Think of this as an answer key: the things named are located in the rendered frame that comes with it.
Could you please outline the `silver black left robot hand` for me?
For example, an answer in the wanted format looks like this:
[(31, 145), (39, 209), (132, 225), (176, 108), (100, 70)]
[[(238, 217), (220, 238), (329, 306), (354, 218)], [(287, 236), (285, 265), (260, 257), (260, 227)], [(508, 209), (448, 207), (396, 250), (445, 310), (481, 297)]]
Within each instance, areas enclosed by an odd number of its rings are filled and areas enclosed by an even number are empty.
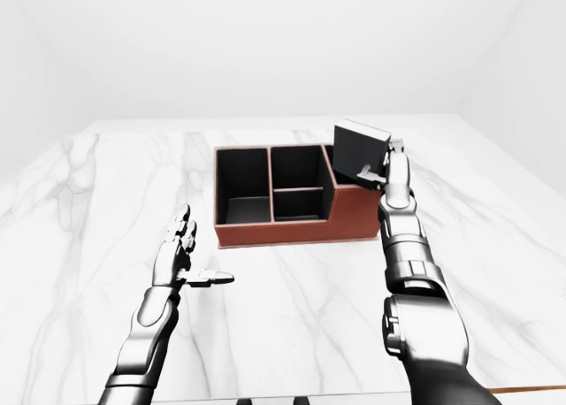
[(223, 271), (194, 267), (191, 253), (195, 249), (197, 224), (190, 218), (190, 206), (184, 203), (167, 228), (154, 263), (152, 285), (173, 287), (211, 287), (234, 282), (234, 276)]

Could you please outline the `black book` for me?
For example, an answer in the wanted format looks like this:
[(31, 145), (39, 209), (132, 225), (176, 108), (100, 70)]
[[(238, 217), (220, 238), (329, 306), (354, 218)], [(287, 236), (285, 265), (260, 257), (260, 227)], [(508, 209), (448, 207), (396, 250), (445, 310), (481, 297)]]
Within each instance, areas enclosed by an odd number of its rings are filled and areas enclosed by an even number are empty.
[(334, 171), (361, 187), (380, 190), (386, 184), (390, 140), (388, 131), (341, 119), (334, 127)]

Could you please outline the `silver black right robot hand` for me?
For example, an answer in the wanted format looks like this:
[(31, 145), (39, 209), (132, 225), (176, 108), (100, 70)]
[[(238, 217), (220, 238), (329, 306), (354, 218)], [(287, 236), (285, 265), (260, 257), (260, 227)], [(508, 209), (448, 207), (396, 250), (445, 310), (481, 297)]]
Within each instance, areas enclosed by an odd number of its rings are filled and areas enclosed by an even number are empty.
[(409, 159), (401, 138), (393, 138), (384, 160), (386, 175), (381, 176), (366, 164), (356, 175), (362, 187), (381, 192), (380, 208), (387, 211), (415, 211), (416, 201), (411, 195)]

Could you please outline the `red-brown desk caddy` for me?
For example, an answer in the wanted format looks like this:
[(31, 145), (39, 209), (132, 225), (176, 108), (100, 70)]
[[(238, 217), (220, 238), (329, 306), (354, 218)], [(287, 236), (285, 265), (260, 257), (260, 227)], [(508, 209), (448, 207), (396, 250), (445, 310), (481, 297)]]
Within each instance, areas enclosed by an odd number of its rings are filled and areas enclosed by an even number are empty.
[(332, 168), (333, 145), (217, 148), (214, 228), (221, 248), (371, 240), (380, 193)]

